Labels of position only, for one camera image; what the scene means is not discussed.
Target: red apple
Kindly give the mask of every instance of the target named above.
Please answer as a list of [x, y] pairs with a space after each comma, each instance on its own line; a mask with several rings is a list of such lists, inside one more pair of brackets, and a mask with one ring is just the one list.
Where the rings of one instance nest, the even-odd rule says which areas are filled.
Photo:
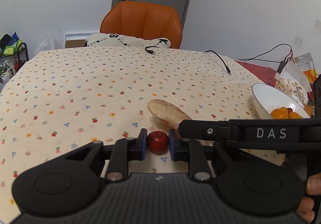
[[147, 137], [148, 149], [155, 154], [162, 154], [167, 151], [169, 139], [162, 131], [151, 132]]

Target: orange leather chair back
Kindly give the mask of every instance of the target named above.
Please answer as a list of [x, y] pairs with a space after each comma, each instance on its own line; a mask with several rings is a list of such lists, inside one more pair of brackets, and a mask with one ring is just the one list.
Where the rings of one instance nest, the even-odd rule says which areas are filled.
[[100, 32], [145, 40], [165, 37], [171, 41], [171, 48], [176, 49], [182, 42], [182, 25], [174, 8], [135, 1], [122, 1], [110, 10]]

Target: floral tablecloth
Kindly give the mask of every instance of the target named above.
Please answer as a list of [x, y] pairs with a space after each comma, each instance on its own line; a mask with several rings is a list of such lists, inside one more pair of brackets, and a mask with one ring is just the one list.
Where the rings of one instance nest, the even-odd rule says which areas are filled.
[[[0, 224], [19, 210], [14, 179], [30, 167], [94, 140], [105, 145], [169, 128], [146, 108], [151, 99], [175, 104], [195, 120], [257, 119], [251, 85], [261, 82], [228, 57], [211, 53], [144, 48], [87, 47], [38, 53], [0, 94]], [[273, 151], [249, 150], [281, 164]], [[130, 172], [186, 172], [169, 152], [147, 152]]]

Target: black cable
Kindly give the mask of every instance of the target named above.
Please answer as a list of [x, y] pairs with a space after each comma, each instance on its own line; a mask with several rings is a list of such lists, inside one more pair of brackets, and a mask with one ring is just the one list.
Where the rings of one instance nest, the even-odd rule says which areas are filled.
[[149, 54], [152, 54], [152, 55], [156, 54], [156, 52], [153, 51], [153, 50], [147, 49], [147, 48], [150, 48], [150, 47], [160, 48], [159, 46], [146, 46], [146, 47], [145, 47], [146, 52], [149, 53]]
[[207, 50], [205, 51], [205, 53], [207, 52], [213, 52], [214, 54], [216, 54], [218, 56], [219, 59], [221, 59], [221, 61], [223, 62], [223, 64], [225, 65], [225, 68], [227, 70], [227, 73], [231, 74], [231, 70], [229, 69], [229, 67], [225, 64], [224, 60], [213, 50]]
[[265, 55], [265, 54], [271, 52], [272, 50], [274, 50], [275, 48], [277, 48], [277, 47], [279, 47], [279, 46], [282, 46], [282, 45], [287, 45], [287, 46], [290, 47], [290, 53], [284, 58], [284, 61], [286, 60], [286, 58], [287, 58], [289, 55], [291, 55], [291, 57], [289, 57], [290, 60], [291, 60], [291, 59], [293, 58], [292, 47], [291, 47], [289, 44], [285, 44], [285, 43], [284, 43], [284, 44], [279, 44], [279, 45], [277, 45], [276, 47], [273, 47], [271, 50], [269, 50], [269, 51], [267, 51], [267, 52], [265, 52], [265, 53], [262, 53], [262, 54], [260, 54], [260, 55], [254, 56], [253, 58], [244, 58], [244, 59], [237, 59], [237, 60], [240, 60], [240, 61], [259, 60], [259, 61], [265, 61], [265, 62], [280, 63], [280, 62], [278, 62], [278, 61], [262, 60], [262, 59], [256, 59], [256, 58], [259, 57], [259, 56]]

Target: orange fruit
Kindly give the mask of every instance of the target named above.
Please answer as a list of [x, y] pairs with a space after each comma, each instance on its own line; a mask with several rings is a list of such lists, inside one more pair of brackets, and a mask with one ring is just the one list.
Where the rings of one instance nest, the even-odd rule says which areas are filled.
[[283, 106], [282, 106], [280, 109], [283, 110], [283, 111], [286, 113], [286, 115], [288, 115], [288, 109], [286, 109], [286, 108], [283, 107]]
[[306, 105], [306, 106], [304, 107], [304, 110], [305, 110], [305, 112], [308, 114], [308, 116], [311, 117], [311, 115], [312, 115], [312, 106]]
[[299, 115], [297, 112], [290, 112], [288, 114], [289, 119], [301, 119], [301, 115]]
[[288, 119], [286, 112], [280, 108], [274, 109], [270, 114], [274, 119]]

